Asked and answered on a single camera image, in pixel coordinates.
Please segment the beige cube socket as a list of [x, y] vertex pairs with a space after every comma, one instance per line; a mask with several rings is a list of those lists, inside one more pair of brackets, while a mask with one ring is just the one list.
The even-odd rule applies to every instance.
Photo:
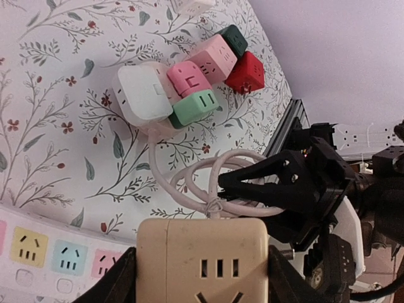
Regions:
[[256, 218], [147, 219], [137, 302], [268, 302], [268, 234]]

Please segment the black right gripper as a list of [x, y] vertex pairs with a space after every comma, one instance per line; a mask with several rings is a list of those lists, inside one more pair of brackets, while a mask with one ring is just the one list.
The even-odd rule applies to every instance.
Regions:
[[353, 169], [336, 152], [333, 125], [293, 131], [280, 153], [218, 176], [222, 210], [268, 218], [268, 233], [296, 251], [306, 250], [353, 183]]

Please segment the white cube socket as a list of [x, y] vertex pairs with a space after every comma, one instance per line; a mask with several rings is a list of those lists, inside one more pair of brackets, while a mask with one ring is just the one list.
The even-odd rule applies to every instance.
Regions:
[[173, 10], [180, 15], [198, 16], [216, 5], [215, 0], [171, 0]]

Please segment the red cube socket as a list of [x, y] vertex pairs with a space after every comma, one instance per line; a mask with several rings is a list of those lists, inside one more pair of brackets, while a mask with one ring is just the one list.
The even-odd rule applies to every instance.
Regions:
[[252, 52], [245, 51], [225, 80], [225, 84], [241, 95], [263, 89], [263, 63]]

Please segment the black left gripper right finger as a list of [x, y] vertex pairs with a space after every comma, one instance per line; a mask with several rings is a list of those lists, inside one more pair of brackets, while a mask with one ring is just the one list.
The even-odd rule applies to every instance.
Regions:
[[268, 302], [322, 302], [322, 295], [303, 280], [275, 246], [269, 246], [268, 278]]

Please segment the dark green cube socket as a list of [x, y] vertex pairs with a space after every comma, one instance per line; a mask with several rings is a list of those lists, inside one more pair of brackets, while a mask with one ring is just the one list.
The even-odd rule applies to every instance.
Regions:
[[231, 24], [218, 31], [217, 34], [222, 36], [238, 59], [244, 55], [248, 43], [236, 25]]

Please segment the pink cube socket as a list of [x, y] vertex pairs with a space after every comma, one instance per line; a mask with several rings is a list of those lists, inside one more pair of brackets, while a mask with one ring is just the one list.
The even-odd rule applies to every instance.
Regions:
[[237, 57], [220, 34], [200, 42], [187, 61], [195, 63], [211, 85], [224, 82], [232, 72]]

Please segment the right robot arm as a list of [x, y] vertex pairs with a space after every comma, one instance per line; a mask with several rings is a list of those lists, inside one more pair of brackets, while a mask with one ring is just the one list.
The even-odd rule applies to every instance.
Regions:
[[261, 217], [269, 235], [304, 253], [298, 273], [270, 249], [272, 302], [365, 302], [403, 286], [398, 276], [377, 290], [351, 290], [362, 272], [354, 253], [368, 256], [380, 238], [403, 244], [403, 148], [375, 154], [373, 172], [365, 174], [344, 161], [336, 142], [332, 124], [295, 128], [279, 153], [218, 178], [220, 197], [228, 202], [279, 208]]

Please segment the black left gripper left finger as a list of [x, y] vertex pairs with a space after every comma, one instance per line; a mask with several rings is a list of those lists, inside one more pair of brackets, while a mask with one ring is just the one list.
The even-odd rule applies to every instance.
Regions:
[[74, 303], [135, 303], [136, 248], [129, 247], [115, 265]]

